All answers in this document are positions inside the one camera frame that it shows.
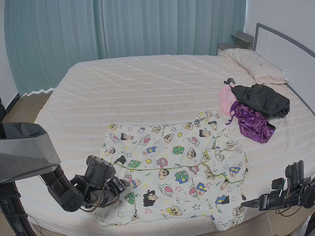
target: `curtain fold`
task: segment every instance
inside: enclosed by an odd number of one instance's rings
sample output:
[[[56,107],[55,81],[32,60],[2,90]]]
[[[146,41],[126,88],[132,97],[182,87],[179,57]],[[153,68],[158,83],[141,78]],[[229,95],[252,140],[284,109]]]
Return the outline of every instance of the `curtain fold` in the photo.
[[[246,0],[6,0],[6,48],[24,94],[56,87],[81,61],[215,55],[245,10]]]

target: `bed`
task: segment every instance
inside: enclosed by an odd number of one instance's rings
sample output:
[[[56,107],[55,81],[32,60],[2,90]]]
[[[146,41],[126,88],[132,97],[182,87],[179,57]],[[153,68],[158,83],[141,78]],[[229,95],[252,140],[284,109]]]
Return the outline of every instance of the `bed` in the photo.
[[[305,176],[315,176],[314,95],[304,93],[294,77],[297,72],[299,79],[309,80],[312,73],[307,70],[308,73],[301,74],[300,67],[310,69],[311,64],[315,67],[315,54],[308,53],[311,59],[303,53],[307,50],[301,45],[283,36],[257,24],[254,49],[287,74],[288,85],[269,86],[290,99],[289,114],[282,119],[270,118],[277,129],[266,144],[242,136],[237,121],[229,125],[230,136],[248,151],[251,174],[247,175],[244,185],[247,200],[269,193],[272,180],[284,177],[285,167],[300,159],[304,160]],[[298,48],[286,49],[286,41]],[[281,58],[279,50],[285,50]],[[288,63],[284,53],[288,53],[292,64],[299,65],[294,67]],[[154,126],[185,123],[201,109],[212,109],[227,122],[228,116],[219,107],[218,92],[229,77],[244,86],[254,84],[254,79],[244,69],[222,56],[159,55],[81,62],[69,69],[35,123],[49,133],[65,175],[71,179],[75,174],[84,174],[87,156],[99,155],[104,131],[118,116],[123,124]],[[38,177],[16,184],[26,212],[36,218],[40,226],[65,235],[192,236],[216,230],[211,219],[205,216],[102,227],[93,214],[63,211]],[[259,213],[258,209],[249,208],[244,221]]]

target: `headboard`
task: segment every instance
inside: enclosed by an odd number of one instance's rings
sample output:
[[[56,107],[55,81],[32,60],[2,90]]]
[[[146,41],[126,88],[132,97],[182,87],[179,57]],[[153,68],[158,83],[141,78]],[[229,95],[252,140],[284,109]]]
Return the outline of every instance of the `headboard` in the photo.
[[[315,53],[259,23],[256,25],[253,50],[285,73],[288,87],[315,115]]]

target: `purple clothing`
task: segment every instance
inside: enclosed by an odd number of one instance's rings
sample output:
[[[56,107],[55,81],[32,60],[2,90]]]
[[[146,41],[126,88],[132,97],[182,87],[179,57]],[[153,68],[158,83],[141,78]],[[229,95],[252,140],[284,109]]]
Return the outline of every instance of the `purple clothing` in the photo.
[[[268,142],[276,129],[261,113],[237,101],[231,106],[230,112],[232,111],[234,111],[234,114],[227,125],[236,116],[241,134],[256,142],[261,144]]]

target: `wall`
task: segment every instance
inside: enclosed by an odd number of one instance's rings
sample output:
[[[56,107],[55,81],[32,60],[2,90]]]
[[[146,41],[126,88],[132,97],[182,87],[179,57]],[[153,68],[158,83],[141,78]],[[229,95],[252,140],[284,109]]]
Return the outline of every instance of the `wall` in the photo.
[[[0,98],[2,105],[7,108],[18,90],[9,66],[7,51],[5,48],[3,14],[5,0],[0,0]]]
[[[247,0],[244,32],[255,36],[256,23],[315,52],[315,0]]]

